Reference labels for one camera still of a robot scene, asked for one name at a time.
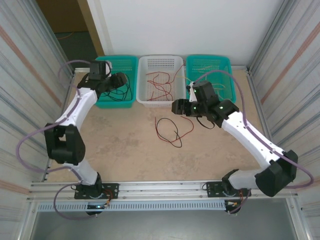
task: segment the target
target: beige floor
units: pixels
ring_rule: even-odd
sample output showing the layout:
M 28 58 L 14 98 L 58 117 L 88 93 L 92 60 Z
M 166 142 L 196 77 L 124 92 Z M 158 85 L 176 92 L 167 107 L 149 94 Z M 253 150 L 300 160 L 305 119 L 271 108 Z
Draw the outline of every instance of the beige floor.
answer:
M 246 73 L 235 70 L 233 74 L 245 95 L 247 119 L 261 130 Z M 78 73 L 75 81 L 82 76 Z M 242 109 L 239 91 L 236 97 L 236 105 Z M 146 108 L 138 102 L 132 108 L 91 108 L 80 133 L 86 145 L 85 157 L 103 181 L 217 180 L 232 169 L 259 167 L 233 136 L 218 127 L 205 129 L 195 118 L 190 118 L 194 123 L 193 132 L 182 138 L 182 148 L 175 148 L 158 139 L 155 117 L 172 119 L 180 133 L 192 128 L 188 120 L 174 115 L 169 108 Z M 169 121 L 161 122 L 159 131 L 168 138 L 175 137 Z M 52 164 L 53 168 L 57 166 L 55 162 Z M 48 176 L 50 182 L 75 180 L 67 170 Z

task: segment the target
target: robotic arm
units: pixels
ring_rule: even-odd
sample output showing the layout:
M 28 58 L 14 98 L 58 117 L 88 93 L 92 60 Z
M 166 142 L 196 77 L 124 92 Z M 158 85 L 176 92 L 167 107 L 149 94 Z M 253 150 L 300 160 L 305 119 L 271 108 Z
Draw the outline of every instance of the robotic arm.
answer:
M 220 101 L 212 84 L 208 81 L 192 82 L 188 86 L 190 99 L 178 99 L 172 103 L 172 112 L 187 117 L 206 117 L 208 121 L 234 136 L 257 160 L 260 169 L 242 171 L 234 169 L 222 178 L 225 193 L 239 189 L 260 189 L 269 197 L 275 196 L 281 189 L 296 178 L 297 168 L 273 151 L 282 153 L 293 162 L 298 156 L 292 150 L 285 152 L 265 138 L 249 122 L 247 126 L 273 151 L 265 147 L 254 137 L 243 122 L 243 114 L 230 100 Z
M 44 132 L 47 153 L 50 159 L 74 169 L 81 177 L 81 196 L 98 198 L 102 195 L 102 181 L 98 172 L 85 159 L 86 146 L 80 129 L 91 107 L 100 95 L 122 87 L 127 83 L 124 73 L 111 74 L 112 65 L 108 61 L 92 61 L 90 72 L 77 85 L 78 94 L 63 115 L 56 120 L 60 125 Z

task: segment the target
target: white wall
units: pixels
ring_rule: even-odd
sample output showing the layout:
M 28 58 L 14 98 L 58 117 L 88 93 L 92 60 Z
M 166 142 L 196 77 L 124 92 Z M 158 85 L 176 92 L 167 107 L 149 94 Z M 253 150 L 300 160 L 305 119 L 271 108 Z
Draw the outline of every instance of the white wall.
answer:
M 283 0 L 88 0 L 106 55 L 215 54 L 247 65 Z

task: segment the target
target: basket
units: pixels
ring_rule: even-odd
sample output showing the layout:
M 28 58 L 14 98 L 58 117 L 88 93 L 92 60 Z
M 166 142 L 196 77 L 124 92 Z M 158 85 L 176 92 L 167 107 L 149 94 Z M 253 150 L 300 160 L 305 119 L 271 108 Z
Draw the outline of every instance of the basket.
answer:
M 232 74 L 229 58 L 216 55 L 191 55 L 186 58 L 186 77 L 191 81 L 197 80 L 212 70 L 223 70 Z M 212 83 L 220 101 L 229 99 L 233 103 L 236 102 L 234 81 L 226 74 L 214 72 L 202 80 Z
M 119 93 L 127 91 L 128 88 L 124 85 L 108 94 L 103 93 L 95 105 L 101 109 L 131 108 L 136 100 L 138 58 L 130 55 L 115 55 L 100 56 L 96 60 L 111 62 L 112 74 L 118 72 L 126 74 L 131 91 L 129 90 L 126 95 L 119 95 Z
M 179 56 L 141 57 L 138 64 L 136 100 L 147 108 L 171 108 L 174 100 L 185 99 L 186 81 L 183 65 L 184 61 Z M 152 81 L 158 83 L 158 89 L 150 83 Z

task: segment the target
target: metal wall panel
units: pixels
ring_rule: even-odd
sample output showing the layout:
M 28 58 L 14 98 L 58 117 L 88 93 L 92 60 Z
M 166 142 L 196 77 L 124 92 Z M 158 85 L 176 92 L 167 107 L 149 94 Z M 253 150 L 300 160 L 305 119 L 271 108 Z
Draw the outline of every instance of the metal wall panel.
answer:
M 68 89 L 57 79 L 66 58 L 34 1 L 0 2 L 0 239 L 16 239 L 30 183 L 43 174 L 25 169 L 15 148 L 27 133 L 60 115 Z M 70 79 L 66 68 L 63 79 Z M 21 156 L 31 166 L 48 164 L 45 138 L 26 141 Z
M 313 236 L 320 236 L 320 1 L 295 0 L 267 49 L 250 67 L 273 141 L 293 149 L 315 183 L 299 189 Z M 295 184 L 309 177 L 298 171 Z

